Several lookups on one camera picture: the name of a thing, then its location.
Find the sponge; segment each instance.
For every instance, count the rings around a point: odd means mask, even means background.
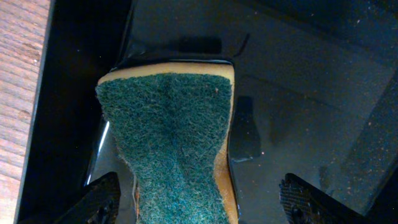
[[[238,223],[227,163],[231,65],[160,63],[96,87],[121,157],[138,179],[138,223]]]

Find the glossy black plastic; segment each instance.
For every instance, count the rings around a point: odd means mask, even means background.
[[[87,183],[104,129],[97,80],[169,60],[234,65],[247,130],[232,125],[229,140],[241,222],[285,222],[288,172],[362,215],[398,220],[385,193],[397,186],[397,6],[328,2],[53,2],[18,220]]]

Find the wood grain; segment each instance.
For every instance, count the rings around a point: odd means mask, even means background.
[[[50,0],[0,1],[0,223],[12,223]]]

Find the black container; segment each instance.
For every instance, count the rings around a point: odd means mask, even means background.
[[[286,221],[288,172],[396,222],[397,13],[389,0],[53,1],[16,222],[90,182],[106,127],[98,79],[170,60],[234,65],[235,105],[250,102],[229,147],[243,223]]]

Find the wooden table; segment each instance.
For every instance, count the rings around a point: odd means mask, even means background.
[[[12,223],[50,0],[0,0],[0,223]]]

